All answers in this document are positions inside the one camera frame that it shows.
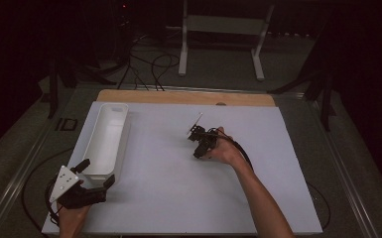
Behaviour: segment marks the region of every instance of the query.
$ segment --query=table leg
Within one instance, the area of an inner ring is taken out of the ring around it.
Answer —
[[[267,15],[265,17],[265,23],[262,26],[261,34],[259,35],[259,42],[255,49],[252,49],[253,66],[255,67],[256,79],[259,81],[265,80],[264,71],[262,69],[261,61],[259,60],[259,53],[261,52],[262,45],[264,44],[265,37],[267,36],[269,22],[271,20],[272,12],[274,11],[274,5],[268,8]]]
[[[179,61],[179,75],[185,76],[187,74],[188,64],[188,0],[184,0],[184,18],[182,25],[182,50],[181,58]]]

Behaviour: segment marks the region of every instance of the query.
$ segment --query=black device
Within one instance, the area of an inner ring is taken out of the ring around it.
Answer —
[[[193,124],[193,126],[190,128],[191,134],[188,136],[188,139],[193,142],[198,141],[198,145],[193,153],[193,155],[197,159],[205,155],[208,150],[214,149],[216,146],[217,139],[222,138],[231,142],[231,144],[233,144],[233,146],[235,146],[240,151],[243,158],[253,170],[252,163],[250,162],[248,155],[236,141],[234,141],[231,137],[227,136],[224,132],[217,130],[216,128],[211,128],[205,131],[203,127],[196,125],[196,123]]]
[[[61,168],[61,171],[48,183],[46,188],[45,200],[48,211],[51,215],[53,222],[59,225],[59,217],[52,209],[52,202],[58,201],[58,203],[67,208],[75,209],[81,208],[87,205],[91,205],[98,202],[106,201],[106,192],[115,183],[115,176],[109,177],[103,184],[103,187],[97,188],[85,188],[81,186],[77,173],[81,173],[90,165],[89,159],[83,160],[76,167],[67,170],[65,167]]]
[[[216,139],[218,136],[218,132],[216,129],[209,129],[205,132],[205,129],[198,125],[193,125],[191,127],[191,135],[188,137],[191,141],[198,141],[199,144],[194,150],[193,155],[196,158],[200,158],[206,154],[209,149],[214,149],[216,145]]]

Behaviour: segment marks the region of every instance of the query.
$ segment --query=human arm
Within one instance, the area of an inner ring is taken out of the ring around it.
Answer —
[[[217,130],[219,135],[224,134],[222,127]],[[277,202],[230,141],[218,138],[216,147],[208,151],[205,157],[214,157],[233,167],[248,200],[259,237],[294,237]]]
[[[77,209],[66,209],[58,204],[60,210],[60,238],[78,237],[90,207],[91,205]]]

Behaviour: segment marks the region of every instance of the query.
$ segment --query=human hand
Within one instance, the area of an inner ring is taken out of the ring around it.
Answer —
[[[220,162],[231,165],[233,167],[235,167],[240,162],[245,162],[240,151],[230,141],[233,140],[233,138],[229,136],[228,138],[230,138],[230,140],[224,138],[227,137],[224,133],[224,128],[218,127],[217,132],[220,137],[218,137],[216,140],[215,148],[207,151],[203,157],[207,159],[216,158]]]
[[[61,238],[74,238],[79,235],[90,207],[91,205],[77,209],[67,209],[58,203]]]

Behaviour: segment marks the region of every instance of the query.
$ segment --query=wrist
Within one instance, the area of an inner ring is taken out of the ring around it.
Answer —
[[[60,238],[73,238],[73,234],[67,233],[67,232],[61,232]]]
[[[230,160],[230,165],[237,172],[241,172],[249,167],[249,164],[247,164],[246,160],[241,155],[235,156],[232,160]]]

